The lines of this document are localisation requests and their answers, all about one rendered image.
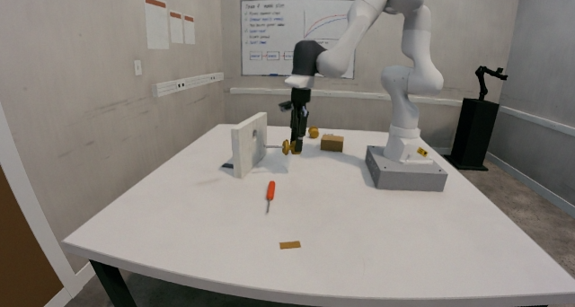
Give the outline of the orange-handled screwdriver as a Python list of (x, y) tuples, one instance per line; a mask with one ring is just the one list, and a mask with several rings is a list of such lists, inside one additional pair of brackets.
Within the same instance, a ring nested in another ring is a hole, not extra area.
[(275, 185), (276, 185), (275, 181), (272, 180), (269, 182), (268, 191), (267, 191), (267, 199), (269, 200), (267, 213), (269, 212), (269, 209), (270, 209), (270, 201), (274, 198)]

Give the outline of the brown cardboard box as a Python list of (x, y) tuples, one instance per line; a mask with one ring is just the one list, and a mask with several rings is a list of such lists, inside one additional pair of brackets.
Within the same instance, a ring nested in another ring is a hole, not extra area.
[(344, 136), (323, 135), (321, 139), (321, 150), (342, 152), (343, 139)]

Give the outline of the brass door knob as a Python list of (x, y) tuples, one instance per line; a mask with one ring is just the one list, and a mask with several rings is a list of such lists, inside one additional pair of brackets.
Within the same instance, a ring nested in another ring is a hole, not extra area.
[(308, 129), (308, 133), (311, 138), (317, 138), (319, 136), (319, 132), (317, 129), (318, 129), (317, 127), (310, 127)]
[(282, 145), (267, 145), (267, 147), (271, 147), (271, 148), (282, 148), (282, 153), (284, 153), (285, 155), (288, 154), (288, 150), (290, 150), (290, 152), (292, 154), (301, 154), (301, 152), (295, 152), (295, 144), (296, 141), (293, 140), (291, 142), (291, 145), (289, 144), (288, 140), (284, 140)]

